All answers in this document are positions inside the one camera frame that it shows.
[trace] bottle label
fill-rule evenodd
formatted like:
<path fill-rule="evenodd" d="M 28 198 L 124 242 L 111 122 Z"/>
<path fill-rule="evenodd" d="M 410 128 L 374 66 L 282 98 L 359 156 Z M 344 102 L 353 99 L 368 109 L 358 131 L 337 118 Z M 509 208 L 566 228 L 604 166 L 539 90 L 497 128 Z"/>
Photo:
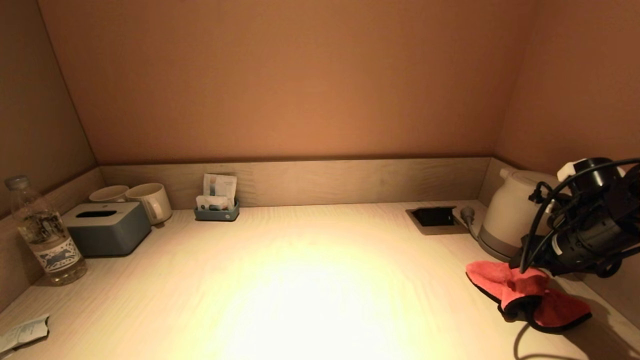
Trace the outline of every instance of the bottle label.
<path fill-rule="evenodd" d="M 64 270 L 80 260 L 80 252 L 71 237 L 62 244 L 36 252 L 35 255 L 46 272 Z"/>

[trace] bottle cap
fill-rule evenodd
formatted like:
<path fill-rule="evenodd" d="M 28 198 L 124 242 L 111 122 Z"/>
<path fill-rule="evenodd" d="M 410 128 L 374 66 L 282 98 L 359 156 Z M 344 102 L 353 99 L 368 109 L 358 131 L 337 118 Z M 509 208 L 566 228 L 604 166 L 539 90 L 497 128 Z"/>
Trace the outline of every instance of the bottle cap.
<path fill-rule="evenodd" d="M 29 178 L 25 175 L 7 177 L 4 180 L 4 184 L 9 190 L 20 190 L 31 185 Z"/>

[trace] wall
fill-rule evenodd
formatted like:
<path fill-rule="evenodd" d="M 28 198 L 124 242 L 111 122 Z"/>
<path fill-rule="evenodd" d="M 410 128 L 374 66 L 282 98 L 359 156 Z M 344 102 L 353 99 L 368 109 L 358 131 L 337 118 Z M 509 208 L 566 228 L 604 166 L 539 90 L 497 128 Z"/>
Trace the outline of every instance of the wall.
<path fill-rule="evenodd" d="M 40 0 L 100 164 L 493 152 L 531 0 Z"/>
<path fill-rule="evenodd" d="M 640 2 L 542 0 L 495 153 L 555 174 L 640 156 Z"/>
<path fill-rule="evenodd" d="M 0 2 L 0 179 L 50 190 L 95 166 L 35 0 Z M 0 185 L 0 218 L 9 191 Z"/>

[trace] gray tissue box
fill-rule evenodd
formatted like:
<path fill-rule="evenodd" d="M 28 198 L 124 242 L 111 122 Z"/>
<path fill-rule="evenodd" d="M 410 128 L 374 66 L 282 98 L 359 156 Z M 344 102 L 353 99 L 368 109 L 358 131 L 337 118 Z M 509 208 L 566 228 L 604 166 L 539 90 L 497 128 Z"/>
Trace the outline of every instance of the gray tissue box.
<path fill-rule="evenodd" d="M 129 255 L 151 232 L 139 202 L 80 204 L 62 219 L 84 256 Z"/>

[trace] mug handle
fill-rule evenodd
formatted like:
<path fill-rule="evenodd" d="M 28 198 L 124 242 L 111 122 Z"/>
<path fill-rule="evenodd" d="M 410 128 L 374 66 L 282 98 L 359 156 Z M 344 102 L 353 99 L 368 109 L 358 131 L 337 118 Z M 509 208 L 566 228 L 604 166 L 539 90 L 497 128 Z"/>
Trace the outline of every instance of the mug handle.
<path fill-rule="evenodd" d="M 162 219 L 164 215 L 162 212 L 162 206 L 160 206 L 160 203 L 158 202 L 158 200 L 151 198 L 148 201 L 149 201 L 149 205 L 151 205 L 151 208 L 154 210 L 154 217 L 156 218 L 156 220 Z"/>

